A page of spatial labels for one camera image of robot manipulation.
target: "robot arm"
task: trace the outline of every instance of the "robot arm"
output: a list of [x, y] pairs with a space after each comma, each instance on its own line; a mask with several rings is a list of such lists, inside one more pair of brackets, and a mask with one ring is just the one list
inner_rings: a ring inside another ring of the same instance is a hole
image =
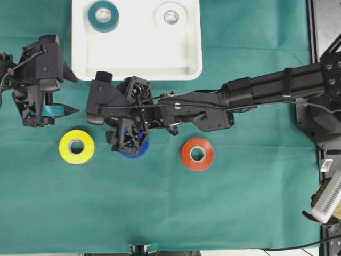
[[55, 35], [42, 36], [39, 42], [24, 47], [17, 65], [11, 55], [0, 54], [0, 75], [0, 107], [1, 93], [12, 90], [24, 126], [52, 125], [55, 118], [78, 112], [75, 108], [53, 102], [53, 93], [60, 89], [64, 79], [78, 81], [64, 62]]
[[[151, 83], [138, 77], [127, 78], [114, 87], [112, 75], [99, 71], [90, 88], [87, 121], [95, 125], [106, 122], [115, 127], [116, 131], [107, 132], [107, 142], [112, 150], [134, 155], [139, 153], [148, 133], [153, 130], [167, 129], [177, 135], [177, 127], [187, 122], [203, 132], [228, 129], [234, 125], [235, 113], [262, 105], [311, 105], [330, 114], [332, 107], [341, 106], [341, 53], [335, 51], [340, 42], [341, 36], [320, 63], [230, 81], [218, 90], [198, 90], [181, 95], [171, 92], [153, 97]], [[295, 102], [297, 98], [305, 98], [305, 101]], [[327, 99], [327, 106], [310, 103], [313, 98]]]

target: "screw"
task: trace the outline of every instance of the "screw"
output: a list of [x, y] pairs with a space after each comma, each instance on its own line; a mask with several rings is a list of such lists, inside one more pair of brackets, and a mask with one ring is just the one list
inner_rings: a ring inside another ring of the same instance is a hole
[[326, 69], [327, 69], [327, 70], [331, 70], [331, 69], [332, 69], [332, 64], [327, 64], [327, 65], [326, 65]]
[[[7, 70], [7, 72], [9, 72], [11, 69], [9, 68], [8, 70]], [[13, 75], [14, 74], [14, 71], [12, 71], [12, 72], [10, 72], [10, 75]]]
[[328, 83], [329, 83], [330, 85], [334, 85], [334, 84], [336, 83], [336, 81], [335, 81], [334, 78], [331, 78], [331, 79], [328, 80]]

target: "green tablecloth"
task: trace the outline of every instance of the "green tablecloth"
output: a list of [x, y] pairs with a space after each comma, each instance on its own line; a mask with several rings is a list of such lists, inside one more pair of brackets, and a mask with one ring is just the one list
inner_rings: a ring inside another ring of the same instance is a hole
[[[70, 64], [71, 1], [1, 1], [0, 8], [1, 51], [17, 61], [23, 46], [57, 34]], [[202, 75], [154, 82], [155, 95], [219, 89], [235, 78], [310, 62], [305, 0], [205, 0], [201, 21]], [[128, 243], [155, 250], [281, 247], [319, 239], [319, 226], [301, 215], [318, 186], [315, 147], [295, 126], [292, 106], [236, 115], [230, 130], [201, 133], [185, 124], [176, 137], [153, 132], [146, 155], [126, 159], [106, 144], [108, 126], [86, 124], [88, 88], [89, 82], [63, 84], [55, 101], [82, 111], [43, 129], [22, 127], [4, 93], [0, 253], [127, 252]], [[59, 140], [71, 129], [95, 140], [85, 165], [59, 155]], [[181, 162], [181, 147], [192, 137], [215, 148], [205, 172]]]

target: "teal tape roll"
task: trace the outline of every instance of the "teal tape roll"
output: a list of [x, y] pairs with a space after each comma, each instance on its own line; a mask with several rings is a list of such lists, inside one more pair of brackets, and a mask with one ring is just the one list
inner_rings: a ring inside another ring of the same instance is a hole
[[42, 116], [64, 116], [63, 105], [45, 105], [43, 106]]
[[119, 22], [119, 14], [116, 6], [109, 1], [98, 1], [94, 3], [87, 17], [91, 26], [99, 32], [110, 32], [114, 30]]

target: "cable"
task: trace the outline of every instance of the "cable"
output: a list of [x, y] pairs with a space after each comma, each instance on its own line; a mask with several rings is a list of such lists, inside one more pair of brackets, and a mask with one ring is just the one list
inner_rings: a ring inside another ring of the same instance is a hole
[[305, 249], [302, 248], [302, 251], [306, 252], [306, 254], [309, 254], [310, 256], [314, 256], [312, 255], [310, 252], [307, 252]]
[[209, 107], [209, 106], [204, 106], [204, 105], [190, 105], [190, 104], [155, 104], [155, 105], [138, 105], [138, 106], [103, 106], [104, 108], [156, 108], [156, 107], [187, 107], [187, 108], [204, 108], [204, 109], [212, 109], [212, 110], [220, 110], [220, 111], [233, 111], [237, 109], [244, 109], [244, 108], [255, 108], [255, 107], [260, 107], [260, 106], [267, 106], [267, 105], [274, 105], [274, 104], [279, 104], [282, 103], [280, 102], [268, 102], [268, 103], [259, 103], [259, 104], [254, 104], [254, 105], [248, 105], [248, 106], [243, 106], [243, 107], [235, 107], [235, 108], [220, 108], [220, 107]]
[[276, 251], [288, 251], [288, 250], [294, 250], [294, 249], [302, 249], [302, 248], [310, 247], [312, 245], [323, 244], [323, 243], [329, 242], [329, 241], [337, 239], [337, 238], [341, 238], [341, 235], [332, 236], [332, 237], [329, 237], [329, 238], [326, 238], [326, 239], [323, 239], [323, 240], [320, 240], [320, 241], [317, 241], [317, 242], [313, 242], [313, 243], [310, 243], [310, 244], [304, 244], [304, 245], [299, 245], [299, 246], [294, 246], [294, 247], [287, 247], [287, 248], [264, 249], [264, 250], [269, 251], [269, 252], [276, 252]]
[[316, 107], [316, 108], [321, 108], [323, 109], [324, 111], [328, 112], [328, 113], [331, 113], [331, 114], [334, 114], [336, 112], [341, 112], [341, 109], [335, 109], [335, 110], [330, 110], [322, 105], [318, 105], [318, 104], [314, 104], [314, 103], [309, 103], [309, 102], [294, 102], [294, 101], [291, 101], [289, 102], [290, 104], [295, 104], [295, 105], [303, 105], [303, 106], [311, 106], [311, 107]]
[[261, 249], [263, 252], [265, 252], [267, 254], [267, 256], [271, 256], [266, 250]]
[[260, 106], [268, 106], [268, 105], [274, 105], [274, 104], [280, 104], [280, 103], [289, 103], [289, 104], [294, 104], [294, 105], [303, 105], [303, 106], [311, 106], [311, 107], [317, 107], [320, 109], [323, 109], [324, 111], [334, 114], [336, 112], [341, 112], [341, 109], [335, 109], [335, 110], [330, 110], [322, 105], [319, 104], [314, 104], [314, 103], [309, 103], [309, 102], [282, 102], [282, 101], [276, 101], [276, 102], [268, 102], [268, 103], [259, 103], [259, 104], [253, 104], [253, 105], [247, 105], [243, 107], [235, 107], [235, 108], [220, 108], [220, 107], [209, 107], [209, 106], [204, 106], [204, 105], [190, 105], [190, 104], [155, 104], [155, 105], [138, 105], [138, 106], [105, 106], [105, 108], [156, 108], [156, 107], [187, 107], [187, 108], [204, 108], [204, 109], [211, 109], [211, 110], [220, 110], [220, 111], [234, 111], [234, 110], [239, 110], [239, 109], [247, 109], [247, 108], [256, 108]]
[[6, 77], [12, 73], [13, 71], [15, 71], [17, 68], [20, 68], [22, 65], [26, 64], [27, 62], [29, 62], [30, 60], [32, 60], [35, 56], [41, 54], [41, 53], [44, 53], [43, 51], [40, 51], [40, 52], [36, 52], [34, 54], [32, 54], [32, 56], [30, 58], [28, 58], [27, 60], [24, 60], [22, 63], [19, 63], [18, 65], [16, 65], [14, 68], [10, 69], [1, 79], [1, 82], [0, 82], [0, 108], [2, 106], [2, 95], [1, 95], [1, 90], [2, 90], [2, 87], [3, 87], [3, 84], [5, 82], [5, 79]]

